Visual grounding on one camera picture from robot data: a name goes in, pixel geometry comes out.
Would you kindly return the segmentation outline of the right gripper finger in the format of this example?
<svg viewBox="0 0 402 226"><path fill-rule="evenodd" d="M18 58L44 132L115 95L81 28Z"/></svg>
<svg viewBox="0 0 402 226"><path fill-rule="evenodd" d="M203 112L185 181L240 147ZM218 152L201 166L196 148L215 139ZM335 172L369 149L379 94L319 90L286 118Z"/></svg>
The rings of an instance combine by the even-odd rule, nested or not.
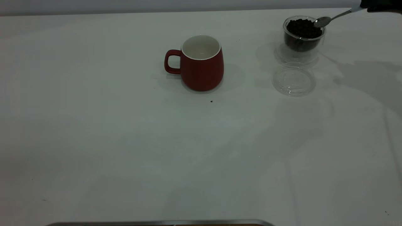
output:
<svg viewBox="0 0 402 226"><path fill-rule="evenodd" d="M401 0L362 0L360 7L366 9L369 13L374 12L392 12L402 13Z"/></svg>

